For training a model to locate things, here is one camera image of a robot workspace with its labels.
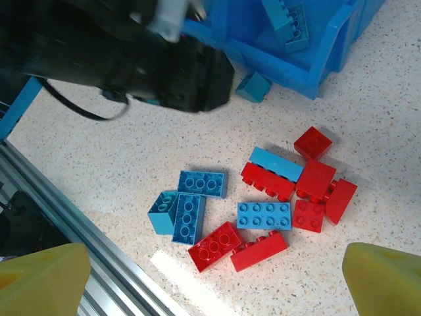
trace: blue plastic bin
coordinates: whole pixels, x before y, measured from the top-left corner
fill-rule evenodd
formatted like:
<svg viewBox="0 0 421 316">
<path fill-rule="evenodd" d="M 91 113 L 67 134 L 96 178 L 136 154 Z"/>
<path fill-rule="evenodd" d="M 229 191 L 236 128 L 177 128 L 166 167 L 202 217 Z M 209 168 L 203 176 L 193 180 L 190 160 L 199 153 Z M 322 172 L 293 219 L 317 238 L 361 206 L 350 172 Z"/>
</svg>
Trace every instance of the blue plastic bin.
<svg viewBox="0 0 421 316">
<path fill-rule="evenodd" d="M 223 49 L 234 61 L 310 99 L 331 71 L 345 66 L 351 44 L 362 34 L 385 0 L 285 0 L 303 4 L 309 48 L 294 53 L 258 49 L 255 40 L 270 22 L 261 0 L 214 0 L 202 22 L 187 20 L 183 32 Z"/>
</svg>

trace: black cable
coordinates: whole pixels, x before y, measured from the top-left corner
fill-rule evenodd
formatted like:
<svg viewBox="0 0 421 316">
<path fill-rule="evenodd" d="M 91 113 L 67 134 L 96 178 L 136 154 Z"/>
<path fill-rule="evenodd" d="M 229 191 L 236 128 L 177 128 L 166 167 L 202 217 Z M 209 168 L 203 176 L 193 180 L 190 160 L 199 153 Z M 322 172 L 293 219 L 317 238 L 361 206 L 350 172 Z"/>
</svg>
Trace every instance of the black cable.
<svg viewBox="0 0 421 316">
<path fill-rule="evenodd" d="M 60 92 L 58 92 L 51 84 L 49 84 L 46 79 L 37 77 L 37 80 L 58 102 L 62 103 L 68 109 L 78 113 L 79 115 L 81 115 L 81 116 L 83 116 L 83 117 L 85 117 L 89 120 L 96 120 L 96 121 L 99 121 L 99 122 L 104 122 L 106 120 L 116 120 L 116 119 L 119 119 L 120 117 L 122 117 L 123 115 L 125 115 L 127 113 L 128 109 L 130 108 L 130 102 L 126 98 L 123 102 L 125 104 L 125 106 L 124 106 L 123 110 L 121 110 L 121 112 L 119 112 L 119 114 L 117 114 L 116 116 L 111 117 L 111 118 L 100 117 L 99 115 L 96 115 L 96 114 L 93 114 L 93 113 L 91 113 L 87 110 L 84 110 L 81 107 L 74 104 L 73 102 L 71 102 L 69 99 L 67 99 L 65 96 L 63 96 Z"/>
</svg>

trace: blue 2x4 brick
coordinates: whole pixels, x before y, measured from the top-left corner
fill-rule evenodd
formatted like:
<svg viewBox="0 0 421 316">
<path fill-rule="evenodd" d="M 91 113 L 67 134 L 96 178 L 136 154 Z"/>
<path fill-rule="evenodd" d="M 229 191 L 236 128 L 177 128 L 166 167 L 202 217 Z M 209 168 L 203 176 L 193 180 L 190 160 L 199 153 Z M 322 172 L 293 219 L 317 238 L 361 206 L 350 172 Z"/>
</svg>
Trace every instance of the blue 2x4 brick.
<svg viewBox="0 0 421 316">
<path fill-rule="evenodd" d="M 205 197 L 179 194 L 172 241 L 194 245 L 202 237 Z"/>
<path fill-rule="evenodd" d="M 255 147 L 251 153 L 250 161 L 292 182 L 298 181 L 304 169 L 292 161 L 274 155 L 259 147 Z"/>
<path fill-rule="evenodd" d="M 158 235 L 172 235 L 178 203 L 177 192 L 162 192 L 147 213 Z"/>
<path fill-rule="evenodd" d="M 291 230 L 291 204 L 238 203 L 237 227 Z"/>
<path fill-rule="evenodd" d="M 216 172 L 182 171 L 178 181 L 179 193 L 225 198 L 228 175 Z"/>
</svg>

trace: red lego brick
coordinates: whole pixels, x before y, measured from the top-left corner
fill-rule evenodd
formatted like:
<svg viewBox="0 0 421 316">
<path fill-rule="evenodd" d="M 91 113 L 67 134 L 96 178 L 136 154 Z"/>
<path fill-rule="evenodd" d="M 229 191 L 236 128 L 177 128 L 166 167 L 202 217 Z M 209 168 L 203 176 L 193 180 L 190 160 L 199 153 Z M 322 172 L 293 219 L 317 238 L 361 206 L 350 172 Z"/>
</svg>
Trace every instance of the red lego brick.
<svg viewBox="0 0 421 316">
<path fill-rule="evenodd" d="M 317 160 L 329 150 L 331 144 L 332 141 L 329 138 L 311 126 L 294 143 L 294 148 L 304 158 Z"/>
<path fill-rule="evenodd" d="M 330 182 L 333 180 L 336 169 L 310 160 L 304 167 L 300 179 L 296 184 L 297 196 L 305 199 L 309 198 L 310 202 L 320 203 L 324 194 L 328 191 Z"/>
<path fill-rule="evenodd" d="M 259 191 L 264 190 L 272 198 L 278 196 L 281 202 L 289 201 L 294 191 L 294 183 L 252 163 L 246 163 L 241 175 L 245 183 Z"/>
<path fill-rule="evenodd" d="M 242 243 L 243 239 L 237 228 L 232 223 L 225 222 L 188 249 L 188 252 L 197 270 L 203 272 Z"/>
<path fill-rule="evenodd" d="M 232 252 L 231 261 L 235 270 L 240 272 L 287 248 L 282 235 L 278 231 L 272 230 L 269 232 L 268 238 L 261 236 L 256 239 L 256 244 L 247 242 L 244 247 L 235 249 Z"/>
<path fill-rule="evenodd" d="M 326 202 L 325 214 L 329 221 L 337 225 L 343 213 L 353 198 L 358 186 L 344 179 L 332 181 L 330 189 L 325 193 L 323 201 Z"/>
<path fill-rule="evenodd" d="M 323 216 L 324 205 L 297 200 L 295 202 L 292 226 L 311 230 L 312 232 L 321 232 Z"/>
</svg>

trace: speckled countertop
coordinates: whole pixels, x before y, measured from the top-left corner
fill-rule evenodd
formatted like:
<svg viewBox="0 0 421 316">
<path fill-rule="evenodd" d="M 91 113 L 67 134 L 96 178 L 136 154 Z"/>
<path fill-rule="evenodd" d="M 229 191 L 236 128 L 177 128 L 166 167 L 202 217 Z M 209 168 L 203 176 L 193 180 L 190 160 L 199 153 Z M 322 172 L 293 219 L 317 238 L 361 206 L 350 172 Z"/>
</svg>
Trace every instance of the speckled countertop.
<svg viewBox="0 0 421 316">
<path fill-rule="evenodd" d="M 348 243 L 421 254 L 420 16 L 418 0 L 386 1 L 315 101 L 276 86 L 258 105 L 234 97 L 189 115 L 136 103 L 104 124 L 41 92 L 9 140 L 190 314 L 356 315 L 341 272 Z M 56 86 L 86 109 L 117 111 L 95 89 Z M 293 142 L 312 125 L 334 141 L 322 161 L 359 185 L 339 225 L 286 232 L 287 251 L 242 273 L 227 257 L 201 275 L 187 247 L 153 232 L 146 213 L 182 169 L 230 174 L 228 197 L 207 200 L 204 235 L 234 221 L 238 201 L 268 200 L 241 181 L 250 152 L 258 145 L 302 163 Z"/>
</svg>

